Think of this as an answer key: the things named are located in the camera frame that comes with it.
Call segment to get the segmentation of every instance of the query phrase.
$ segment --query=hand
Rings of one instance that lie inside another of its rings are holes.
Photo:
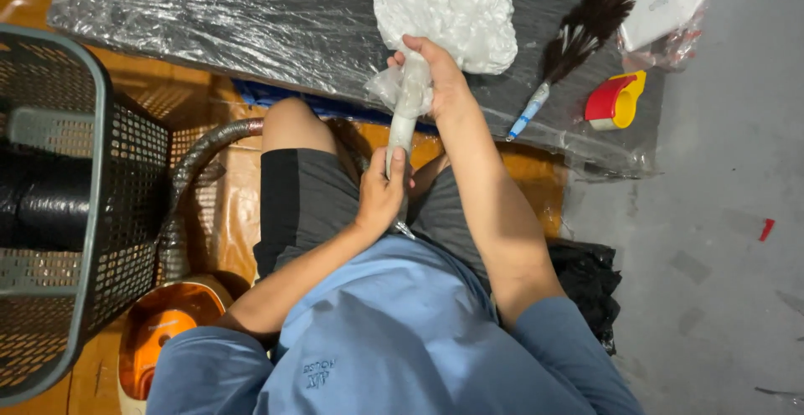
[[[430,75],[433,77],[433,109],[430,116],[434,120],[438,120],[450,107],[456,107],[454,111],[460,112],[462,102],[474,102],[466,77],[449,52],[424,37],[403,35],[402,41],[408,48],[421,54],[430,65]],[[404,65],[405,55],[397,50],[393,57],[388,57],[387,62],[389,67]]]
[[[405,196],[405,150],[394,149],[389,179],[385,177],[386,148],[381,146],[375,150],[368,169],[360,178],[360,206],[355,217],[357,228],[375,236],[375,240],[397,218]]]

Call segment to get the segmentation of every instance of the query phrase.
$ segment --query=person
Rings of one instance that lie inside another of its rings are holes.
[[[564,294],[463,73],[430,40],[404,40],[429,63],[446,154],[408,188],[405,152],[386,178],[379,149],[358,188],[304,102],[272,106],[254,247],[264,278],[216,325],[165,344],[149,415],[642,413]],[[387,233],[408,189],[415,240]]]

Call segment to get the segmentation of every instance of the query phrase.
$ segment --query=black table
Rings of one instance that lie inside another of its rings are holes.
[[[491,132],[505,137],[539,85],[539,60],[578,0],[513,0],[518,55],[502,75],[468,75]],[[379,106],[363,84],[384,69],[372,0],[53,0],[48,24],[79,41],[248,80]],[[614,43],[551,91],[517,139],[604,174],[653,172],[664,74],[649,71],[627,129],[596,132],[588,93],[622,73]]]

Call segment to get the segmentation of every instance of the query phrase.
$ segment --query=concrete floor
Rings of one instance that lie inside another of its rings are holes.
[[[618,249],[615,361],[648,413],[800,413],[754,388],[804,392],[804,0],[712,0],[704,31],[664,174],[572,183],[564,218]]]

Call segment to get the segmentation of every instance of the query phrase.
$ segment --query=blue t-shirt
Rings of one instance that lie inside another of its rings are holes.
[[[303,297],[277,350],[183,332],[159,356],[148,414],[642,413],[568,298],[533,304],[507,333],[464,265],[397,235]]]

